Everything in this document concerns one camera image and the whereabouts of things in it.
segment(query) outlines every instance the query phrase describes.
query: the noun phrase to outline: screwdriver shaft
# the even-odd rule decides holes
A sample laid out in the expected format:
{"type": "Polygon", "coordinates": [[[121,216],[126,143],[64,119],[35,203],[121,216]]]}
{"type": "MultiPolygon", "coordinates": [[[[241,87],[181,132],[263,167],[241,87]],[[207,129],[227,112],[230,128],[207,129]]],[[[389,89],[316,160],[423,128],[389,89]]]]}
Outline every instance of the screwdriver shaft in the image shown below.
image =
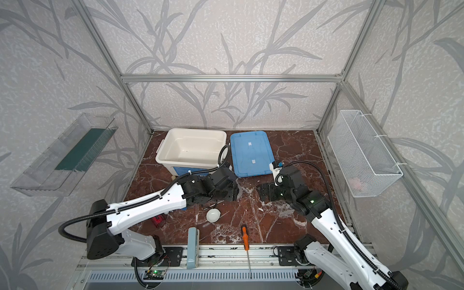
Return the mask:
{"type": "Polygon", "coordinates": [[[248,258],[248,269],[250,270],[250,279],[251,279],[251,265],[250,265],[250,256],[248,255],[248,251],[246,251],[246,257],[248,258]]]}

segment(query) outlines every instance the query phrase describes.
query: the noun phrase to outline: black cable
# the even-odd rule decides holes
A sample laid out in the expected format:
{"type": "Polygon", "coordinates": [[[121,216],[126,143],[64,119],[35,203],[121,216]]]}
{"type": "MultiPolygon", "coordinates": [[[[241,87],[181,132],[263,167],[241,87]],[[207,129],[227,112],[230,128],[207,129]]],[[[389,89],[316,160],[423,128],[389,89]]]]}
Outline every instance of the black cable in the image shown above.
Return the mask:
{"type": "Polygon", "coordinates": [[[145,289],[149,289],[149,290],[154,289],[156,286],[153,287],[153,288],[148,287],[148,284],[145,284],[145,283],[142,281],[142,279],[140,278],[140,276],[139,276],[139,271],[137,270],[137,261],[138,261],[138,260],[139,260],[139,259],[137,259],[136,257],[134,257],[134,272],[135,272],[135,278],[137,279],[137,282],[138,282],[143,288],[145,288],[145,289]]]}
{"type": "MultiPolygon", "coordinates": [[[[122,206],[122,207],[118,208],[118,212],[123,212],[123,211],[126,211],[126,210],[131,209],[131,208],[135,208],[135,207],[138,207],[138,206],[143,206],[143,205],[145,205],[147,203],[150,203],[152,201],[155,201],[155,200],[159,199],[160,196],[163,196],[164,194],[166,194],[168,192],[168,190],[174,184],[176,184],[180,179],[182,179],[182,178],[184,178],[186,176],[189,176],[190,174],[209,173],[209,172],[217,170],[220,167],[223,167],[226,164],[227,159],[229,159],[229,157],[231,155],[231,147],[230,147],[230,145],[225,145],[221,149],[221,151],[219,153],[219,157],[218,157],[218,160],[220,161],[220,159],[222,157],[222,153],[224,152],[224,150],[226,148],[228,149],[227,150],[227,155],[226,155],[226,157],[225,157],[225,159],[223,160],[222,163],[218,163],[218,167],[211,168],[211,169],[206,169],[206,170],[194,171],[192,173],[185,173],[185,174],[183,174],[181,176],[177,176],[171,183],[168,184],[168,186],[165,189],[163,189],[163,191],[161,191],[160,195],[155,195],[152,198],[149,198],[147,200],[142,200],[142,201],[133,203],[131,205],[122,206]]],[[[84,220],[94,219],[94,218],[101,218],[101,217],[104,217],[104,216],[107,216],[107,215],[110,215],[110,214],[114,214],[114,213],[116,213],[116,210],[112,209],[112,210],[109,210],[109,211],[104,211],[104,212],[101,212],[101,213],[93,213],[93,214],[89,214],[89,215],[85,215],[85,216],[82,216],[82,217],[78,217],[78,218],[75,218],[75,219],[68,220],[68,221],[64,222],[62,225],[60,225],[60,227],[58,228],[58,233],[60,235],[62,235],[63,237],[68,238],[70,240],[81,242],[81,243],[87,243],[86,238],[82,238],[82,237],[78,237],[78,236],[75,236],[73,234],[70,234],[65,230],[65,228],[72,225],[72,224],[75,224],[75,223],[78,223],[78,222],[81,222],[81,221],[84,221],[84,220]]]]}
{"type": "MultiPolygon", "coordinates": [[[[337,222],[338,227],[342,231],[342,233],[345,236],[345,238],[347,239],[347,241],[350,243],[350,245],[353,247],[353,249],[358,253],[358,255],[361,256],[361,258],[374,270],[374,272],[379,274],[380,277],[382,277],[393,288],[395,288],[396,290],[404,290],[403,287],[398,285],[398,283],[396,283],[387,274],[385,274],[382,270],[380,270],[379,267],[377,267],[371,261],[371,259],[369,259],[369,257],[366,256],[366,254],[364,254],[363,251],[361,251],[361,249],[358,247],[358,245],[356,245],[356,243],[353,241],[353,239],[351,239],[351,237],[349,236],[349,234],[347,232],[347,229],[343,226],[343,223],[340,220],[340,217],[338,216],[337,207],[335,206],[335,200],[334,200],[334,197],[332,196],[332,192],[330,191],[329,182],[325,178],[325,175],[322,172],[322,170],[316,164],[314,164],[314,163],[312,163],[310,161],[293,161],[290,164],[286,165],[285,167],[296,164],[296,163],[305,163],[305,164],[311,165],[312,167],[314,167],[319,172],[319,174],[322,177],[322,180],[324,181],[325,187],[327,189],[327,194],[329,195],[330,207],[331,207],[332,211],[334,212],[335,221],[337,222]]],[[[281,182],[278,182],[278,180],[277,180],[279,178],[279,176],[280,176],[280,172],[276,175],[276,178],[274,180],[275,183],[277,183],[277,184],[281,184],[281,182]]]]}

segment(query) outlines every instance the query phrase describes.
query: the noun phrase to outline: blue plastic lid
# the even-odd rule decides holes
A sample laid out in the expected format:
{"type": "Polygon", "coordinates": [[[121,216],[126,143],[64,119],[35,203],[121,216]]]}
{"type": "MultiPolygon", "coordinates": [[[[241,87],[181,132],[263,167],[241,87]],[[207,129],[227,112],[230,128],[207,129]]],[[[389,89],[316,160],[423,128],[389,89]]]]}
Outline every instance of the blue plastic lid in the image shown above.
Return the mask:
{"type": "Polygon", "coordinates": [[[272,174],[269,164],[274,161],[271,144],[264,131],[231,135],[232,162],[238,177],[272,174]]]}

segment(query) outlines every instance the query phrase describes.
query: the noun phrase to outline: red can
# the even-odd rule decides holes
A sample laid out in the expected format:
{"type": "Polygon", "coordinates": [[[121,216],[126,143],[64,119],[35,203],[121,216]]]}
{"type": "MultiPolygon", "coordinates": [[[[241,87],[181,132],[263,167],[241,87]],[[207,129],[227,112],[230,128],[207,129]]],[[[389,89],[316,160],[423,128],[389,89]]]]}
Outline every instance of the red can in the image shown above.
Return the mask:
{"type": "Polygon", "coordinates": [[[157,228],[160,228],[166,224],[166,218],[163,214],[152,217],[151,221],[157,228]]]}

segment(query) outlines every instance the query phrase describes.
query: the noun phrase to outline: black mounting plate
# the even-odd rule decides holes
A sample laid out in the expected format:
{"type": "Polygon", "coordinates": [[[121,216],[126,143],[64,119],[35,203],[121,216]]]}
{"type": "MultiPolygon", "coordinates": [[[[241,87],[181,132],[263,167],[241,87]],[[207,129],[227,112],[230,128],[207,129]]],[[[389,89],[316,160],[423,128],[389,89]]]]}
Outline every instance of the black mounting plate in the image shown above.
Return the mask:
{"type": "Polygon", "coordinates": [[[294,254],[295,247],[282,246],[277,247],[276,249],[279,257],[279,266],[301,266],[301,264],[296,261],[294,254]]]}
{"type": "MultiPolygon", "coordinates": [[[[166,251],[166,254],[168,255],[168,258],[164,258],[163,262],[158,265],[158,267],[179,267],[180,266],[180,260],[182,259],[182,251],[184,248],[182,247],[163,247],[164,250],[166,251]]],[[[150,267],[153,264],[153,262],[150,260],[150,258],[145,259],[145,260],[137,260],[137,267],[150,267]]],[[[134,267],[134,260],[132,260],[131,264],[132,267],[134,267]]]]}
{"type": "Polygon", "coordinates": [[[274,182],[259,184],[256,186],[256,190],[261,201],[266,201],[266,199],[269,201],[283,200],[286,192],[282,187],[276,186],[274,182]]]}

